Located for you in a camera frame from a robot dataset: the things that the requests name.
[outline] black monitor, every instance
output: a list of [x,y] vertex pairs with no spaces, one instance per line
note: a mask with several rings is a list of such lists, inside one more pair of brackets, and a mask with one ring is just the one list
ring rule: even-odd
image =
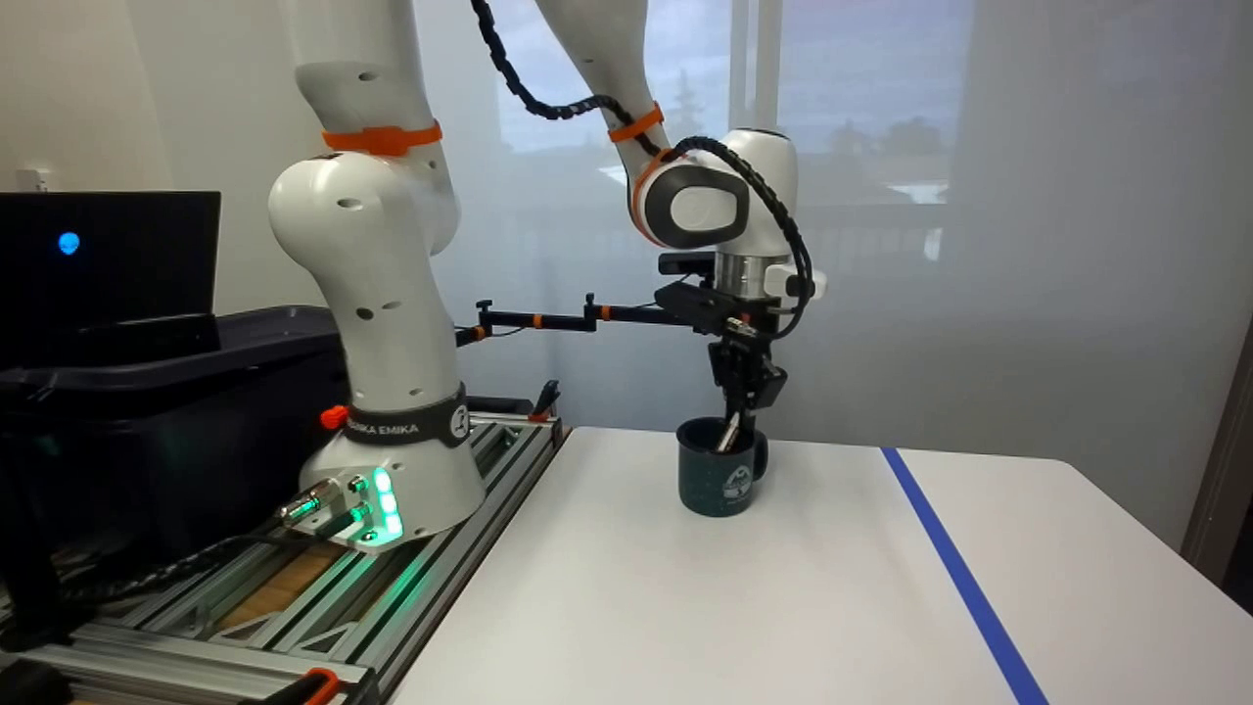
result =
[[81,354],[91,329],[213,319],[214,234],[218,193],[0,197],[0,368],[56,364],[50,340]]

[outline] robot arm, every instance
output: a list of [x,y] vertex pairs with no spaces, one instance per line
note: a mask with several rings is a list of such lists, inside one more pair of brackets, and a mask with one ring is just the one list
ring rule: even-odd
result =
[[321,286],[351,411],[304,466],[288,528],[381,552],[468,516],[483,478],[429,254],[458,229],[407,0],[286,0],[299,88],[324,126],[286,167],[270,229]]
[[825,286],[787,217],[800,183],[793,149],[773,128],[735,128],[723,141],[685,139],[668,149],[641,72],[646,0],[536,4],[603,110],[629,176],[634,229],[663,247],[716,250],[711,291],[679,282],[658,291],[658,301],[716,336],[707,361],[728,404],[720,445],[731,445],[787,379],[773,364],[773,340],[787,336]]

